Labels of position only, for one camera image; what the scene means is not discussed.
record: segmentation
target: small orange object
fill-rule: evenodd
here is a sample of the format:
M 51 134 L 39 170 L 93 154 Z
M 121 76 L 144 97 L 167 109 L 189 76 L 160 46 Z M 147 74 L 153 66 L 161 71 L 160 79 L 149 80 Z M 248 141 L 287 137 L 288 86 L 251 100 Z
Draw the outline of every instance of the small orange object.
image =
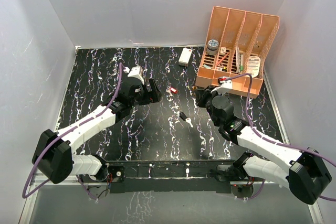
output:
M 169 89 L 171 92 L 173 92 L 174 94 L 176 94 L 177 93 L 177 89 L 176 88 L 173 88 L 173 87 L 170 87 L 170 89 Z

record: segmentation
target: small white box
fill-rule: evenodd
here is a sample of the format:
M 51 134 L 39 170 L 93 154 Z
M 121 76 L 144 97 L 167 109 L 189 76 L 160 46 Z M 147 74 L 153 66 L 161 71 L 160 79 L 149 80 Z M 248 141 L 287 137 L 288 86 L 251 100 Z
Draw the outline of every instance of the small white box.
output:
M 185 67 L 187 67 L 192 52 L 193 52 L 192 49 L 189 49 L 189 48 L 183 48 L 183 51 L 182 51 L 181 56 L 180 56 L 180 58 L 179 58 L 179 61 L 178 61 L 179 63 L 178 63 L 178 64 L 179 64 L 180 66 L 185 66 Z

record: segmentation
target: compartment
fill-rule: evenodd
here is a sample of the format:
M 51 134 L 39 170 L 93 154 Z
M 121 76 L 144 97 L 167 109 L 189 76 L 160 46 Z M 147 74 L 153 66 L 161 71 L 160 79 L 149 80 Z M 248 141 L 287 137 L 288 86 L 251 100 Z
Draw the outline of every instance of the compartment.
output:
M 259 74 L 253 78 L 251 87 L 251 97 L 257 97 L 263 82 L 265 59 L 278 29 L 278 16 L 214 6 L 205 44 L 210 39 L 216 39 L 219 42 L 219 50 L 214 56 L 207 55 L 204 50 L 196 85 L 200 87 L 210 84 L 217 86 L 218 77 L 237 76 L 236 48 L 238 46 L 239 53 L 244 55 L 241 63 L 242 72 L 246 72 L 250 55 L 256 55 L 261 59 Z M 224 57 L 219 54 L 221 47 L 225 47 L 229 54 L 217 66 L 217 62 Z M 249 77 L 233 80 L 231 93 L 246 96 L 248 80 Z

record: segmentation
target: black marble table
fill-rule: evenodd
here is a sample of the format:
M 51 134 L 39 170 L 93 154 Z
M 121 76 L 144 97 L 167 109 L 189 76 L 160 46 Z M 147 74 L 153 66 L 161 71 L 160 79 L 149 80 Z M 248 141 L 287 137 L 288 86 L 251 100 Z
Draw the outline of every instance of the black marble table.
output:
M 146 78 L 156 80 L 162 93 L 160 103 L 137 106 L 129 116 L 103 130 L 78 149 L 78 154 L 98 154 L 107 161 L 170 161 L 237 159 L 244 148 L 225 141 L 205 109 L 198 108 L 193 96 L 198 65 L 204 47 L 192 47 L 189 66 L 178 65 L 183 47 L 80 49 L 76 54 L 58 127 L 93 111 L 114 92 L 118 64 L 129 68 L 141 65 Z M 169 91 L 172 86 L 177 94 Z M 229 94 L 235 114 L 245 118 L 245 97 Z M 257 128 L 281 140 L 265 84 L 249 108 Z M 179 118 L 183 111 L 194 127 Z

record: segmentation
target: purple cable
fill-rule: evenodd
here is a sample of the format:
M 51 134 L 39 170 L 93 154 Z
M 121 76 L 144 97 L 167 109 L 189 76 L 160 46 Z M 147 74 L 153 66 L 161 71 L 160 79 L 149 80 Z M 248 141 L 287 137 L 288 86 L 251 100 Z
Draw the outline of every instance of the purple cable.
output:
M 248 101 L 250 99 L 250 91 L 251 91 L 251 86 L 252 86 L 252 75 L 250 73 L 243 73 L 243 74 L 241 74 L 239 76 L 236 76 L 236 77 L 227 78 L 226 81 L 233 80 L 233 79 L 236 79 L 236 78 L 239 78 L 239 77 L 242 77 L 242 76 L 249 76 L 250 77 L 250 83 L 248 85 L 247 97 L 246 97 L 246 103 L 245 103 L 245 114 L 246 114 L 246 117 L 247 117 L 248 123 L 250 124 L 251 129 L 253 130 L 253 132 L 257 136 L 259 136 L 261 139 L 263 139 L 266 142 L 271 143 L 271 144 L 277 143 L 277 145 L 282 146 L 282 147 L 287 147 L 287 148 L 290 148 L 290 149 L 299 150 L 299 151 L 303 151 L 303 152 L 315 155 L 317 157 L 320 157 L 320 158 L 324 159 L 325 161 L 327 161 L 332 166 L 336 167 L 336 163 L 334 161 L 332 161 L 331 159 L 329 159 L 327 157 L 322 156 L 319 153 L 312 152 L 310 150 L 307 150 L 307 149 L 304 149 L 304 148 L 301 148 L 301 147 L 297 147 L 297 146 L 293 146 L 293 145 L 289 145 L 289 144 L 283 144 L 283 143 L 280 143 L 280 142 L 276 142 L 274 140 L 271 140 L 271 139 L 268 139 L 267 137 L 262 136 L 260 134 L 260 132 L 257 131 L 257 129 L 255 127 L 253 127 L 253 122 L 252 122 L 250 116 L 248 115 Z M 325 197 L 325 196 L 322 196 L 322 195 L 320 196 L 320 198 L 321 199 L 325 199 L 325 200 L 329 200 L 329 201 L 336 201 L 336 198 L 329 198 L 329 197 Z
M 117 84 L 117 88 L 116 91 L 111 99 L 111 101 L 109 102 L 109 104 L 100 112 L 96 115 L 96 117 L 101 116 L 112 104 L 112 102 L 115 100 L 115 98 L 118 95 L 119 89 L 120 89 L 120 85 L 121 85 L 121 76 L 122 76 L 122 69 L 125 68 L 124 65 L 122 63 L 119 63 L 119 76 L 118 76 L 118 84 Z M 88 118 L 85 121 L 81 122 L 79 124 L 79 126 L 82 126 L 83 124 L 90 122 L 91 120 L 93 120 L 94 118 Z M 40 163 L 41 159 L 44 157 L 44 155 L 47 153 L 47 151 L 58 141 L 60 140 L 62 137 L 66 136 L 67 134 L 69 134 L 70 132 L 74 131 L 75 129 L 77 129 L 77 126 L 74 126 L 73 128 L 69 129 L 68 131 L 64 132 L 63 134 L 57 136 L 57 138 L 55 138 L 50 144 L 47 145 L 47 147 L 41 152 L 41 154 L 38 156 L 38 158 L 36 159 L 29 175 L 27 178 L 27 181 L 25 183 L 25 186 L 23 188 L 23 192 L 22 192 L 22 197 L 24 199 L 28 198 L 30 195 L 32 195 L 34 192 L 36 192 L 38 189 L 40 189 L 45 183 L 49 182 L 50 179 L 47 179 L 45 181 L 43 181 L 41 184 L 39 184 L 36 188 L 34 188 L 34 190 L 30 191 L 28 194 L 27 193 L 27 189 L 28 186 L 31 182 L 31 179 L 33 178 L 33 175 L 37 169 L 38 164 Z M 87 191 L 88 195 L 93 198 L 93 199 L 97 199 L 92 193 L 89 192 L 89 190 L 85 187 L 85 185 L 81 182 L 81 180 L 79 179 L 79 177 L 77 177 L 78 182 L 84 187 L 84 189 Z

